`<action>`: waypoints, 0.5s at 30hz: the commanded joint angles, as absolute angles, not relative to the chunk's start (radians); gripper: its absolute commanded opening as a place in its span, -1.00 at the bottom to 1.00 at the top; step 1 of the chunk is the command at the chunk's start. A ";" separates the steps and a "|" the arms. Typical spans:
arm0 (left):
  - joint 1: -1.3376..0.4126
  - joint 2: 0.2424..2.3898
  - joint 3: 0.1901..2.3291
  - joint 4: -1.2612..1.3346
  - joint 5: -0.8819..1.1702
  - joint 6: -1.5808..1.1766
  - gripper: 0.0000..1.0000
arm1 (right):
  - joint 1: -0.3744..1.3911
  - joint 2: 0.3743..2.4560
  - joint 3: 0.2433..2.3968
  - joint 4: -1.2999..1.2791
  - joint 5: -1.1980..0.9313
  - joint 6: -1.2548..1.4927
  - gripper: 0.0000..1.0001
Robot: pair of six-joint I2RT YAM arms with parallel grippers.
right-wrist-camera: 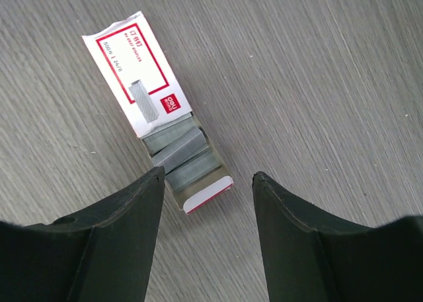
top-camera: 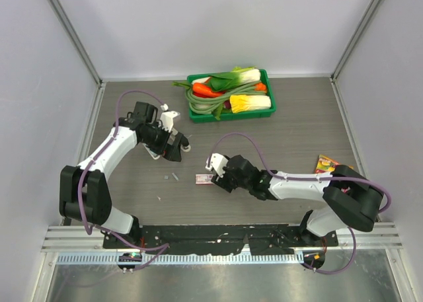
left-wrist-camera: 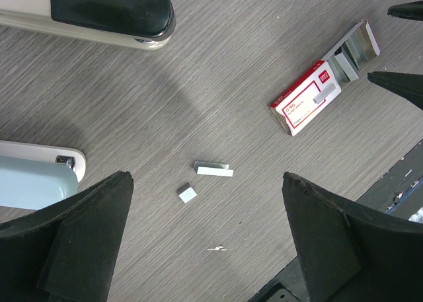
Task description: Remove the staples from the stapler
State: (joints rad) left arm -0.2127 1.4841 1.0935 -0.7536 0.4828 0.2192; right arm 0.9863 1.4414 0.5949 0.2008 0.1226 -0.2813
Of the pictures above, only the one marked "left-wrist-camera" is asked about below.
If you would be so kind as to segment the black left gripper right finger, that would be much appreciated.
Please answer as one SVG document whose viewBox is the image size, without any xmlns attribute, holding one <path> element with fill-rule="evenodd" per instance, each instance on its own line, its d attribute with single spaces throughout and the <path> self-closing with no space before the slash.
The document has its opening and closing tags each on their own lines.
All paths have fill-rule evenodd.
<svg viewBox="0 0 423 302">
<path fill-rule="evenodd" d="M 311 301 L 421 301 L 422 225 L 285 172 L 284 205 Z"/>
</svg>

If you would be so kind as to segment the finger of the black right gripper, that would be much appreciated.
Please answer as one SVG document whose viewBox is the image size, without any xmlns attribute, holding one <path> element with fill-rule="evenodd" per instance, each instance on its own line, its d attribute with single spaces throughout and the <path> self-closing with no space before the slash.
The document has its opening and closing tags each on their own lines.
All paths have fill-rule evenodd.
<svg viewBox="0 0 423 302">
<path fill-rule="evenodd" d="M 423 21 L 423 1 L 393 5 L 388 8 L 387 14 L 400 19 Z"/>
<path fill-rule="evenodd" d="M 423 76 L 410 73 L 374 71 L 367 74 L 371 83 L 382 87 L 423 110 Z"/>
</svg>

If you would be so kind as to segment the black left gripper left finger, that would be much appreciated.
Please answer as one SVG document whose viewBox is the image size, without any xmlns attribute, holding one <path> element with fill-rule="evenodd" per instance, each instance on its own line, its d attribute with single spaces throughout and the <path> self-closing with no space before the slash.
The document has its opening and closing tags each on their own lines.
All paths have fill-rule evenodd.
<svg viewBox="0 0 423 302">
<path fill-rule="evenodd" d="M 1 224 L 2 301 L 106 301 L 134 191 L 118 171 Z"/>
</svg>

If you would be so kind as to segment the red white staple box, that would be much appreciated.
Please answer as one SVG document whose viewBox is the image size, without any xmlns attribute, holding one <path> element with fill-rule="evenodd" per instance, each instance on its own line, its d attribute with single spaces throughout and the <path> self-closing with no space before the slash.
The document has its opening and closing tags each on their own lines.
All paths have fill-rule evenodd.
<svg viewBox="0 0 423 302">
<path fill-rule="evenodd" d="M 284 131 L 295 136 L 343 88 L 380 54 L 367 20 L 351 28 L 320 60 L 316 61 L 270 105 Z"/>
</svg>

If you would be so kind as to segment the beige and black stapler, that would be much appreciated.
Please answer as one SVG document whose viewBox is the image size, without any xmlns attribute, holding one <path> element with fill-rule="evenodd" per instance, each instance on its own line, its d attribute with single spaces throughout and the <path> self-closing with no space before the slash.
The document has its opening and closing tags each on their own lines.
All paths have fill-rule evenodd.
<svg viewBox="0 0 423 302">
<path fill-rule="evenodd" d="M 1 0 L 1 24 L 157 50 L 170 40 L 176 15 L 171 0 Z"/>
</svg>

